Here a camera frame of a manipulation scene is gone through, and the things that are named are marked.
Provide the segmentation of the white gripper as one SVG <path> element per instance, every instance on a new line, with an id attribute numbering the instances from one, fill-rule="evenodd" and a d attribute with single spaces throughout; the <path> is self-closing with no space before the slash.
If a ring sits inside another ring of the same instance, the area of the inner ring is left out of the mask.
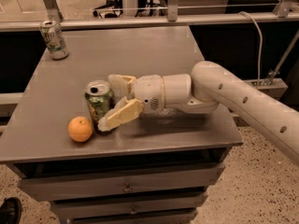
<path id="1" fill-rule="evenodd" d="M 97 127 L 101 132 L 109 132 L 137 119 L 142 112 L 154 114 L 164 109 L 164 82 L 161 76 L 151 75 L 136 79 L 132 76 L 109 75 L 108 82 L 115 99 L 119 101 L 99 119 Z M 126 98 L 130 93 L 135 99 Z"/>

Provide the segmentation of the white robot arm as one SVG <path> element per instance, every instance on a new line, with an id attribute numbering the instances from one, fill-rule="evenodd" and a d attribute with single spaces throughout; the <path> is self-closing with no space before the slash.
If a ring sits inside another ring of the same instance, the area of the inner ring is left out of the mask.
<path id="1" fill-rule="evenodd" d="M 98 121 L 108 132 L 137 119 L 175 108 L 204 114 L 225 105 L 299 164 L 299 112 L 255 89 L 222 66 L 201 61 L 190 74 L 143 76 L 110 75 L 117 103 Z"/>

